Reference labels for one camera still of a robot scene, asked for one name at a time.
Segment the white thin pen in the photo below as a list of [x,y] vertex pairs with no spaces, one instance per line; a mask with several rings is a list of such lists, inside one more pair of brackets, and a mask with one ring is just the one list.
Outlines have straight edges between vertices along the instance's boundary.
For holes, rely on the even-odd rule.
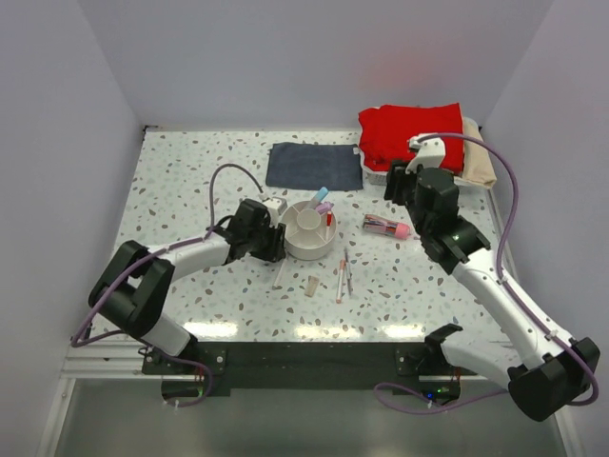
[[287,263],[287,258],[284,258],[282,260],[282,262],[280,263],[279,267],[278,267],[278,271],[277,271],[277,275],[275,277],[275,280],[272,284],[272,288],[273,289],[278,289],[281,285],[282,282],[282,278],[285,272],[285,267],[286,267],[286,263]]

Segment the white round divided organizer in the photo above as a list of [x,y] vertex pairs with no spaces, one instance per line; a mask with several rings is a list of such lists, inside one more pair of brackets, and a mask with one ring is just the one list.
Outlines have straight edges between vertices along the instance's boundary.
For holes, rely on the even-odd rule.
[[320,214],[315,209],[307,209],[307,202],[299,202],[287,208],[282,216],[286,225],[285,249],[287,253],[303,261],[319,260],[332,249],[338,232],[337,218],[333,214],[331,239],[324,240],[326,213]]

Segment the pink glue stick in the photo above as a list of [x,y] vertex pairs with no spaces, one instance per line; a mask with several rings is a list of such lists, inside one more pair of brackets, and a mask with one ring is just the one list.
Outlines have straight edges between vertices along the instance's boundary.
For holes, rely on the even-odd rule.
[[323,202],[320,205],[318,205],[315,210],[320,213],[320,214],[325,214],[329,211],[331,211],[333,208],[333,204],[330,202]]

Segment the pink clear pencil case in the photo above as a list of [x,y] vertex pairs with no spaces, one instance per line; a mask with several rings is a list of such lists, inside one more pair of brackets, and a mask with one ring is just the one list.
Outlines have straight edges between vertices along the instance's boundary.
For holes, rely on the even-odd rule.
[[364,216],[363,230],[398,240],[405,240],[410,235],[410,227],[407,224],[382,218],[374,214],[366,214]]

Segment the beige eraser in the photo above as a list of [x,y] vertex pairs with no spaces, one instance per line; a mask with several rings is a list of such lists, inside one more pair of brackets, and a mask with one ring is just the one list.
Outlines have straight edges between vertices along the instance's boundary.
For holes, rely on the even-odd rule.
[[320,280],[318,277],[309,276],[308,280],[307,280],[306,288],[304,290],[304,295],[309,298],[313,297],[316,292],[316,289],[319,285],[319,282],[320,282]]

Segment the blue capped clear tube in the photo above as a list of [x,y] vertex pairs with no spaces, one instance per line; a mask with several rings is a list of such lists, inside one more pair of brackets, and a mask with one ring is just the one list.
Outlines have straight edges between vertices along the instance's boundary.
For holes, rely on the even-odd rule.
[[315,195],[312,197],[312,199],[308,202],[306,207],[308,209],[316,209],[317,206],[319,206],[321,204],[321,202],[325,199],[325,197],[327,196],[328,193],[329,193],[329,191],[326,187],[321,187],[315,193]]

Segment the orange white pen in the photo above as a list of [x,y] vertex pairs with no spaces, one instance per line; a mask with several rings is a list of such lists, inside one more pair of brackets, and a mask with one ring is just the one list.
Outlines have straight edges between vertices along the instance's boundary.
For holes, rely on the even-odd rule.
[[336,303],[340,304],[343,300],[344,289],[344,274],[345,274],[345,259],[342,259],[338,270],[337,294]]

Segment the grey thin pen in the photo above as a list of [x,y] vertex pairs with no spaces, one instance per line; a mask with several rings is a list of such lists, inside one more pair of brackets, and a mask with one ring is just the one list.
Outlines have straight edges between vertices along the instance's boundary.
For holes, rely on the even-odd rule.
[[353,285],[352,285],[352,274],[351,274],[348,248],[344,248],[344,259],[345,259],[345,274],[346,274],[347,290],[348,290],[349,297],[351,297],[353,294]]

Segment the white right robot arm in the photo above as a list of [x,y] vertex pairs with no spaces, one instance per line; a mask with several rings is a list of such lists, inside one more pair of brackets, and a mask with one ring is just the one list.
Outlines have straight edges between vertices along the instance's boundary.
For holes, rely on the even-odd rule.
[[437,337],[427,340],[426,367],[437,374],[452,367],[474,371],[506,389],[517,407],[537,422],[562,407],[596,402],[598,346],[590,338],[574,338],[502,268],[500,253],[460,216],[459,195],[448,171],[403,161],[391,164],[384,193],[386,200],[407,209],[425,254],[484,306],[520,362],[508,367],[472,343]]

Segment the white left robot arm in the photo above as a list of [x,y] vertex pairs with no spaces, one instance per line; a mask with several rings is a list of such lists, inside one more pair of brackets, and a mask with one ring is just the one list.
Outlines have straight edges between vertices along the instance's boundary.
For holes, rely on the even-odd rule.
[[129,337],[164,353],[176,373],[197,362],[196,337],[164,314],[171,285],[206,268],[236,262],[246,255],[275,263],[285,258],[285,199],[245,199],[235,214],[211,233],[157,248],[136,241],[121,245],[89,294],[90,308]]

